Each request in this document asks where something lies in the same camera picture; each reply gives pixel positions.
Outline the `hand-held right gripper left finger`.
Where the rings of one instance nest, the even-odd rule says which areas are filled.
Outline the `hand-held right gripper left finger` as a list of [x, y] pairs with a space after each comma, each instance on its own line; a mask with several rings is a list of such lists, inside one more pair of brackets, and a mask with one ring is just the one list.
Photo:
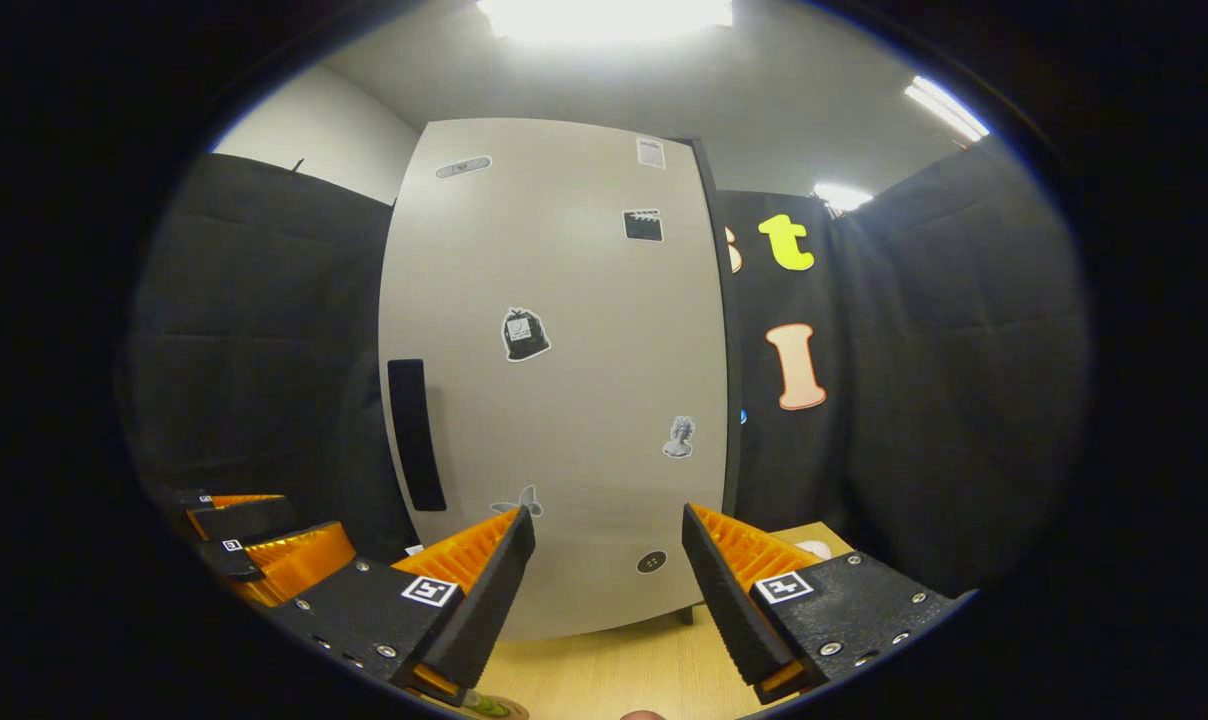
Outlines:
[[532, 510], [516, 505], [393, 565], [329, 553], [329, 575], [265, 615], [372, 683], [467, 706], [535, 546]]

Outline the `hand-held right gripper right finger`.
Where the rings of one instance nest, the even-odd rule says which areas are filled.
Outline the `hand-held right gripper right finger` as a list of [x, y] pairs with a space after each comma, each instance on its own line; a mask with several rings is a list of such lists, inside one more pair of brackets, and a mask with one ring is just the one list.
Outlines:
[[965, 606], [860, 551], [821, 559], [686, 503], [683, 551], [724, 648], [763, 706], [869, 673]]

